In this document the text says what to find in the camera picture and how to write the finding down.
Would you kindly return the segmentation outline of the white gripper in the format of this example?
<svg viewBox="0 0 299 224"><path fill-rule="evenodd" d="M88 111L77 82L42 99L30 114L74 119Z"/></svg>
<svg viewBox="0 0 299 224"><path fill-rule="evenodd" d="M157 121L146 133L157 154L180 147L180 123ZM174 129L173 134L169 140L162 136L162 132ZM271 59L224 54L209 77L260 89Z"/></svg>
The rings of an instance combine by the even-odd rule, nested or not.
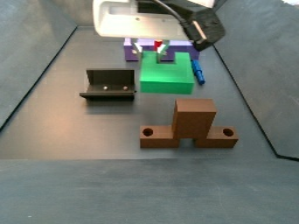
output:
<svg viewBox="0 0 299 224"><path fill-rule="evenodd" d="M166 14L138 13L136 0L93 0L92 17L94 30L101 37L130 38L137 58L142 56L137 39L162 40L161 51L156 53L157 63L161 62L168 49L168 40L188 39L174 17Z"/></svg>

